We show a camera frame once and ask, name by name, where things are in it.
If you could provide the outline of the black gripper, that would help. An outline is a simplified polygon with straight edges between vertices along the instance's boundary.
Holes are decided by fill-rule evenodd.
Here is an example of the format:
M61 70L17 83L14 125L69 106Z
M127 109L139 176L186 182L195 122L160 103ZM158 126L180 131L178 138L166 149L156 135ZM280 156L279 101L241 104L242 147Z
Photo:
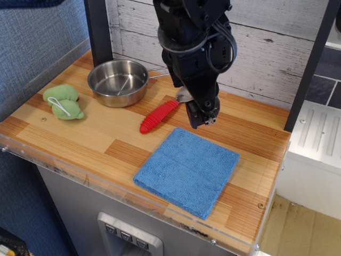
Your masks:
M220 112L217 70L220 68L220 42L208 40L194 51L179 51L176 43L162 44L163 61L176 87L185 86L192 99L186 112L193 129L216 123Z

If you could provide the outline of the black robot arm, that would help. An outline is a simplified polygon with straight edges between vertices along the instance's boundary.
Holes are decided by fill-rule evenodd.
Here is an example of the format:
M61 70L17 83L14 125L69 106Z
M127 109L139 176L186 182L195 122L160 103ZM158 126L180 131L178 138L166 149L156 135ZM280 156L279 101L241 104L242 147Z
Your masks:
M175 87L191 96L192 128L215 123L220 111L219 74L231 68L237 43L226 12L230 1L153 1L162 59Z

